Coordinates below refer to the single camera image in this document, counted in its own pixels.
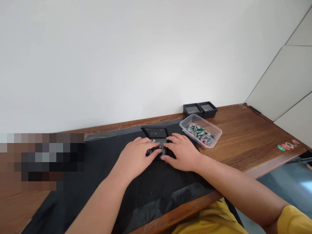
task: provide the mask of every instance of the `sticker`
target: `sticker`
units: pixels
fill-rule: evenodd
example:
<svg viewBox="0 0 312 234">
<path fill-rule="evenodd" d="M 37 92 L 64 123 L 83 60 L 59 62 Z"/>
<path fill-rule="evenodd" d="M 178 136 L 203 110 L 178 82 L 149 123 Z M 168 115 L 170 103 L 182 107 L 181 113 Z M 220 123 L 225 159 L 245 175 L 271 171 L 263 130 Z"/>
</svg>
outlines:
<svg viewBox="0 0 312 234">
<path fill-rule="evenodd" d="M 285 142 L 285 144 L 286 144 L 289 148 L 293 149 L 293 145 L 292 145 L 291 143 Z"/>
<path fill-rule="evenodd" d="M 277 148 L 279 148 L 281 151 L 286 151 L 284 147 L 282 147 L 281 145 L 278 145 Z"/>
<path fill-rule="evenodd" d="M 285 145 L 285 144 L 282 144 L 282 147 L 284 147 L 287 150 L 290 150 L 290 148 L 287 145 Z"/>
<path fill-rule="evenodd" d="M 295 146 L 300 144 L 300 143 L 299 143 L 298 141 L 296 141 L 296 140 L 293 140 L 292 142 L 295 144 Z"/>
</svg>

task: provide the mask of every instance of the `open black box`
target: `open black box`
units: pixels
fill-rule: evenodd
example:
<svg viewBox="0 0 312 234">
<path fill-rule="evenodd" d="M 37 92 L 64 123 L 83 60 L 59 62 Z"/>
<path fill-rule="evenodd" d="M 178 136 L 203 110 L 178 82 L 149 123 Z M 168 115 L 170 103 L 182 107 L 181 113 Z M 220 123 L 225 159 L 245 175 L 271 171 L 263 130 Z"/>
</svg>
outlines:
<svg viewBox="0 0 312 234">
<path fill-rule="evenodd" d="M 204 119 L 212 118 L 217 113 L 218 109 L 211 102 L 198 103 L 201 110 L 203 111 L 202 117 Z"/>
<path fill-rule="evenodd" d="M 202 117 L 203 113 L 203 110 L 197 103 L 183 105 L 183 114 L 185 117 L 188 117 L 191 114 L 196 114 Z"/>
<path fill-rule="evenodd" d="M 164 143 L 169 143 L 166 139 L 168 137 L 168 131 L 167 128 L 164 126 L 155 126 L 155 125 L 145 125 L 141 127 L 141 130 L 145 133 L 146 137 L 153 140 L 155 139 L 155 142 L 159 142 L 162 146 Z M 163 151 L 156 156 L 155 160 L 159 160 L 162 155 L 168 155 L 169 149 L 164 147 Z"/>
</svg>

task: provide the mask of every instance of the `wooden desk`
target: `wooden desk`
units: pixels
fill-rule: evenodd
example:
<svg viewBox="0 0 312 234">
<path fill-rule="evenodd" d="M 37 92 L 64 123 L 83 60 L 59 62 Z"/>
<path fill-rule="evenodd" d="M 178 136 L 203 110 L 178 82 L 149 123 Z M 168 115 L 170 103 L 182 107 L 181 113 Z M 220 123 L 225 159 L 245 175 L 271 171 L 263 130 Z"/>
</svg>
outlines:
<svg viewBox="0 0 312 234">
<path fill-rule="evenodd" d="M 222 129 L 221 138 L 212 149 L 203 149 L 199 146 L 201 153 L 209 157 L 246 172 L 254 178 L 259 178 L 306 152 L 302 143 L 292 150 L 281 151 L 278 149 L 277 145 L 285 142 L 292 143 L 292 139 L 295 138 L 244 104 L 219 107 L 218 109 L 216 116 L 208 119 L 208 121 Z M 181 118 L 184 118 L 182 113 L 67 131 L 67 133 L 85 133 L 86 137 L 91 133 Z M 0 232 L 19 233 L 48 193 L 48 191 L 1 192 Z M 219 192 L 214 191 L 179 206 L 131 233 L 159 233 L 207 207 L 221 197 L 222 195 Z"/>
</svg>

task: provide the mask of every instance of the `person's left hand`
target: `person's left hand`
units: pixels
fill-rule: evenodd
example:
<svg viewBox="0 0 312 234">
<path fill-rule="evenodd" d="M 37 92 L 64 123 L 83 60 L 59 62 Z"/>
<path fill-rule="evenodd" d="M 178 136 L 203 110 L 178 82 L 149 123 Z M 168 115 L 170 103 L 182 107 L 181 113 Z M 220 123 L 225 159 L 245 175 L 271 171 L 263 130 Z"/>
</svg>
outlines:
<svg viewBox="0 0 312 234">
<path fill-rule="evenodd" d="M 129 142 L 121 152 L 115 166 L 110 172 L 110 175 L 118 176 L 130 183 L 134 178 L 140 175 L 162 152 L 162 149 L 157 149 L 149 156 L 146 151 L 160 145 L 159 142 L 152 143 L 148 138 L 138 137 L 134 141 Z"/>
</svg>

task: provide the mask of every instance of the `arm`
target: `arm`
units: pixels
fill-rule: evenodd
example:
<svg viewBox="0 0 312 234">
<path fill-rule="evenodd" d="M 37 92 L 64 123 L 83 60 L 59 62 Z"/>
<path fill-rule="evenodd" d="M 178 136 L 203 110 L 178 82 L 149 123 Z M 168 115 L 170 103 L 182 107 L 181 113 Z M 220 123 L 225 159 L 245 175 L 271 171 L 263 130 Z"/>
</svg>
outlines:
<svg viewBox="0 0 312 234">
<path fill-rule="evenodd" d="M 128 185 L 162 150 L 157 149 L 148 157 L 145 156 L 146 151 L 158 145 L 141 137 L 128 143 L 110 174 L 100 183 L 66 234 L 111 233 Z"/>
<path fill-rule="evenodd" d="M 277 233 L 277 220 L 289 205 L 267 187 L 233 167 L 198 152 L 186 136 L 174 133 L 164 144 L 176 155 L 162 156 L 174 168 L 194 171 L 222 193 L 235 207 L 267 233 Z"/>
</svg>

